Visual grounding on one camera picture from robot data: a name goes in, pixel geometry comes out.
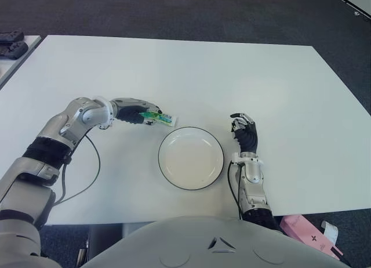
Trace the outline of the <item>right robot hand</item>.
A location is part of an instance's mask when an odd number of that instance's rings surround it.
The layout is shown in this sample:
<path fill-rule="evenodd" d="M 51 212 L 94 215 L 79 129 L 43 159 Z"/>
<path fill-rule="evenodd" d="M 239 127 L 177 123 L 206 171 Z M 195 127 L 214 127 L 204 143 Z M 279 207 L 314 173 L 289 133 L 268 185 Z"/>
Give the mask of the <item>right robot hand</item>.
<path fill-rule="evenodd" d="M 230 117 L 233 119 L 231 123 L 231 133 L 234 139 L 237 140 L 242 153 L 255 153 L 258 146 L 258 135 L 256 123 L 245 113 L 234 113 Z"/>

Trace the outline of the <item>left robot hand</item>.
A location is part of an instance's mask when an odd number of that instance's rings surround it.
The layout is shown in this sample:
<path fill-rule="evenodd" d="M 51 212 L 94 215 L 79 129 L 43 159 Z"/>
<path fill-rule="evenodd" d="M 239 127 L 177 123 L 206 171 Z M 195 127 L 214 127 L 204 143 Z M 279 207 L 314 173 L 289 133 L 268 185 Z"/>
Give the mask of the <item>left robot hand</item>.
<path fill-rule="evenodd" d="M 154 122 L 146 120 L 142 113 L 155 112 L 162 114 L 162 110 L 158 106 L 144 100 L 121 97 L 110 102 L 115 112 L 114 117 L 131 124 L 152 125 Z"/>

